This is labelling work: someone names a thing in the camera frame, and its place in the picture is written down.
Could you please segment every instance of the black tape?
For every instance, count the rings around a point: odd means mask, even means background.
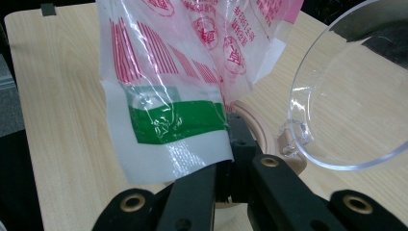
[[[40,5],[42,16],[57,15],[55,6],[52,3],[43,3]]]

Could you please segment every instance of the pink and white plastic bag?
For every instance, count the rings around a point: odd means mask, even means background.
[[[270,73],[302,0],[97,0],[100,73],[128,180],[231,160],[225,110]]]

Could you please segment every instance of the wooden table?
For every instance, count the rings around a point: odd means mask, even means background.
[[[95,5],[60,7],[56,13],[12,13],[6,25],[44,228],[90,230],[109,201],[133,186],[108,133]],[[324,28],[301,13],[276,67],[243,100],[276,133],[287,119],[295,72]],[[309,163],[300,177],[324,198],[341,189],[366,193],[408,224],[407,175],[407,167],[341,172]],[[221,230],[251,230],[244,207]]]

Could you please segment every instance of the transparent bowl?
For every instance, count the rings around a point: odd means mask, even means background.
[[[408,1],[366,1],[304,57],[289,128],[312,162],[337,170],[408,156]]]

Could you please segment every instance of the green label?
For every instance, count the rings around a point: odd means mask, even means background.
[[[129,106],[133,130],[140,143],[163,144],[195,135],[226,130],[221,103],[211,101],[172,102],[141,110]]]

